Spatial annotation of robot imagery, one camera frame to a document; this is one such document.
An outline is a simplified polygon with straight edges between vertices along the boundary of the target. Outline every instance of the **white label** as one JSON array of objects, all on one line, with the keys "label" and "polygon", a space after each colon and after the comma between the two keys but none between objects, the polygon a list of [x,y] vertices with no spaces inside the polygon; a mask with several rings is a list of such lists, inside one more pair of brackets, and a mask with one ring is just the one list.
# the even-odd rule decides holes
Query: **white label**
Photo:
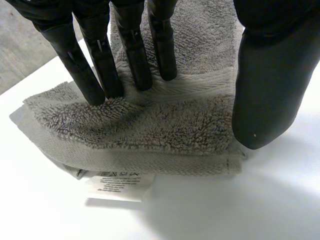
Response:
[{"label": "white label", "polygon": [[154,174],[105,171],[84,182],[88,198],[141,202]]}]

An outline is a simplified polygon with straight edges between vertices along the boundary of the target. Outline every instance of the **gray floor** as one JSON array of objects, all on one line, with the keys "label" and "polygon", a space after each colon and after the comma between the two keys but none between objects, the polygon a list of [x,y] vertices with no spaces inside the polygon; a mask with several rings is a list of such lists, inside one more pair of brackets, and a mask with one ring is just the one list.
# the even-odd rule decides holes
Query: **gray floor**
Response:
[{"label": "gray floor", "polygon": [[[74,21],[78,40],[82,38]],[[0,94],[56,56],[51,45],[10,4],[0,0]]]}]

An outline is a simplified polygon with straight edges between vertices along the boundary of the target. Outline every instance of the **black cylindrical finger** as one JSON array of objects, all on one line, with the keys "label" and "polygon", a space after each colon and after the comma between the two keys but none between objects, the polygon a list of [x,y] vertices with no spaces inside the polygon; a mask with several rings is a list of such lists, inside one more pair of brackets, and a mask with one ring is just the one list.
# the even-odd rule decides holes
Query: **black cylindrical finger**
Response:
[{"label": "black cylindrical finger", "polygon": [[85,99],[91,105],[103,104],[105,93],[77,43],[72,22],[46,30],[37,26],[37,29],[51,43]]},{"label": "black cylindrical finger", "polygon": [[115,20],[130,65],[135,86],[140,91],[152,87],[144,41],[140,32],[144,1],[132,5],[114,6]]},{"label": "black cylindrical finger", "polygon": [[107,36],[109,10],[109,1],[100,0],[97,3],[86,4],[77,1],[73,12],[105,95],[107,98],[116,98],[124,95],[124,88],[117,73]]},{"label": "black cylindrical finger", "polygon": [[277,36],[244,32],[232,129],[246,147],[269,144],[294,122],[320,60],[319,13],[320,7]]},{"label": "black cylindrical finger", "polygon": [[174,31],[170,18],[177,0],[149,0],[148,17],[159,72],[165,81],[177,76]]}]

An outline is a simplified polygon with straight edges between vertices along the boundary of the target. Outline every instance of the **towel fold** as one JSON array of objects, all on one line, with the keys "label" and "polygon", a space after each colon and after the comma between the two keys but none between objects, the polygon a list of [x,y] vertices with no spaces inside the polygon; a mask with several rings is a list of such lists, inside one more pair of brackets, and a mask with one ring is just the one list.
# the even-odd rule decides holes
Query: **towel fold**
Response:
[{"label": "towel fold", "polygon": [[161,79],[145,9],[141,33],[153,88],[138,92],[111,8],[111,48],[126,96],[86,103],[74,82],[34,95],[10,118],[52,161],[85,171],[236,174],[244,154],[232,107],[242,27],[232,0],[179,0],[171,19],[178,76]]}]

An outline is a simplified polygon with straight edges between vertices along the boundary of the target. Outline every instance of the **white table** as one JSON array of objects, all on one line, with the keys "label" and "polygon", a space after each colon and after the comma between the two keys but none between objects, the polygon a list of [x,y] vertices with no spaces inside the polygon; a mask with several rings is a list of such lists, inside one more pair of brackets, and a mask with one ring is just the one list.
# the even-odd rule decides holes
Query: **white table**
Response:
[{"label": "white table", "polygon": [[0,239],[320,239],[320,66],[293,126],[251,152],[241,174],[157,176],[143,203],[86,200],[84,179],[10,121],[25,98],[71,80],[54,58],[0,95]]}]

